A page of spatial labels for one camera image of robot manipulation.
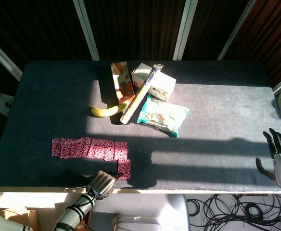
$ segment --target black cable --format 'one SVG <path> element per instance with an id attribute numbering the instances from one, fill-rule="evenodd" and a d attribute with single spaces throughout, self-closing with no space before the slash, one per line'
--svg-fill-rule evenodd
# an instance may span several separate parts
<path id="1" fill-rule="evenodd" d="M 191 224 L 192 226 L 203 227 L 204 231 L 219 231 L 228 222 L 243 221 L 260 230 L 270 231 L 260 226 L 274 226 L 275 224 L 281 222 L 281 202 L 276 195 L 272 195 L 273 203 L 268 205 L 265 203 L 241 202 L 240 196 L 231 194 L 231 196 L 235 199 L 235 204 L 232 208 L 226 205 L 226 203 L 223 202 L 219 196 L 220 194 L 215 194 L 204 202 L 198 199 L 187 200 L 187 202 L 191 202 L 195 205 L 195 212 L 189 214 L 190 217 L 199 215 L 201 212 L 201 205 L 203 205 L 203 225 Z M 216 206 L 217 210 L 219 211 L 218 214 L 213 212 L 212 205 Z M 265 205 L 266 207 L 269 207 L 269 209 L 267 211 L 262 211 L 259 205 Z M 256 208 L 258 210 L 258 214 L 251 214 L 250 208 Z M 278 208 L 278 212 L 273 213 L 273 208 Z M 244 215 L 238 215 L 239 211 L 242 211 Z"/>

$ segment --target floor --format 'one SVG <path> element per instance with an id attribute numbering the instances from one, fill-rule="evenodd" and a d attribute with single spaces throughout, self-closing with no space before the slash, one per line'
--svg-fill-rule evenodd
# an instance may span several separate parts
<path id="1" fill-rule="evenodd" d="M 57 219 L 63 214 L 65 208 L 71 205 L 80 194 L 78 193 L 33 193 L 33 192 L 5 192 L 0 197 L 0 210 L 3 208 L 16 208 L 16 207 L 27 207 L 28 209 L 35 209 L 38 212 L 38 219 L 41 231 L 53 231 Z M 201 201 L 207 200 L 212 194 L 186 194 L 187 199 L 199 199 Z M 222 195 L 221 199 L 231 206 L 234 204 L 234 199 L 231 195 Z M 271 205 L 273 203 L 272 195 L 268 196 L 243 196 L 240 199 L 242 202 L 254 202 Z M 189 212 L 195 212 L 195 206 L 193 203 L 188 203 Z M 268 206 L 259 205 L 262 211 L 267 211 Z M 218 213 L 216 207 L 212 208 L 214 212 Z M 274 214 L 279 209 L 274 208 L 270 214 Z M 201 212 L 190 218 L 190 223 L 194 225 L 203 225 L 204 215 Z M 265 226 L 266 230 L 277 231 L 281 230 L 281 223 L 275 225 L 275 227 Z M 202 227 L 191 226 L 191 231 L 202 231 Z M 243 223 L 242 221 L 229 222 L 223 231 L 258 231 L 257 229 L 249 224 Z"/>

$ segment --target table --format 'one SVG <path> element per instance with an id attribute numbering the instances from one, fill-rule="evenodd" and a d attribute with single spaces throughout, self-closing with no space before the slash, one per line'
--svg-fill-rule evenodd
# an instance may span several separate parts
<path id="1" fill-rule="evenodd" d="M 281 191 L 255 165 L 273 169 L 262 131 L 281 132 L 281 119 L 263 66 L 244 61 L 131 61 L 164 65 L 177 79 L 169 102 L 190 109 L 179 138 L 120 115 L 96 118 L 90 107 L 117 104 L 111 61 L 37 61 L 23 73 L 0 141 L 0 187 L 73 188 L 116 162 L 51 156 L 51 139 L 89 136 L 128 141 L 131 179 L 117 189 Z"/>

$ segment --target plastic food package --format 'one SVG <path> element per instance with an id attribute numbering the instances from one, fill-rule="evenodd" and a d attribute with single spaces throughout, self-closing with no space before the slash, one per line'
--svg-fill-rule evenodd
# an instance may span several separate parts
<path id="1" fill-rule="evenodd" d="M 189 111 L 186 107 L 166 103 L 148 95 L 137 123 L 146 123 L 179 137 L 178 128 Z"/>

